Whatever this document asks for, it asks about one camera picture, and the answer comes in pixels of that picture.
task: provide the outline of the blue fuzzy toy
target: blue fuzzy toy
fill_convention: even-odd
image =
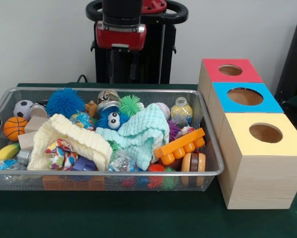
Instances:
[[[58,89],[49,98],[46,110],[50,116],[62,114],[70,118],[73,114],[84,111],[84,102],[78,92],[72,88]]]
[[[101,113],[101,118],[98,120],[96,127],[118,131],[128,120],[128,115],[120,113],[116,107],[110,107]]]

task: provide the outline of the yellow banana toy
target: yellow banana toy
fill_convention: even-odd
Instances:
[[[13,158],[20,151],[19,143],[7,145],[0,150],[0,161]]]

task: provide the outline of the circular hole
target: circular hole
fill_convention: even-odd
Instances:
[[[232,64],[225,64],[220,66],[219,71],[222,74],[225,74],[228,76],[238,76],[243,72],[243,70],[240,67],[237,67],[236,65],[232,65]]]
[[[283,139],[281,131],[267,123],[254,124],[249,128],[249,132],[256,139],[267,143],[277,143]]]
[[[263,96],[249,88],[234,88],[228,92],[228,97],[235,103],[255,106],[263,102]]]

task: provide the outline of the purple block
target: purple block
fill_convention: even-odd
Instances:
[[[87,158],[80,156],[75,165],[73,171],[95,171],[97,169],[95,163]]]

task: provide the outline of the knitted blanket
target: knitted blanket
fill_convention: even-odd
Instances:
[[[144,171],[150,162],[156,161],[153,150],[169,142],[168,123],[164,113],[155,104],[132,116],[118,131],[99,127],[96,132],[126,150]]]
[[[60,114],[53,115],[36,132],[28,170],[49,170],[50,155],[45,150],[57,139],[66,140],[76,153],[93,160],[99,171],[107,170],[112,154],[110,144],[99,134],[77,127]]]

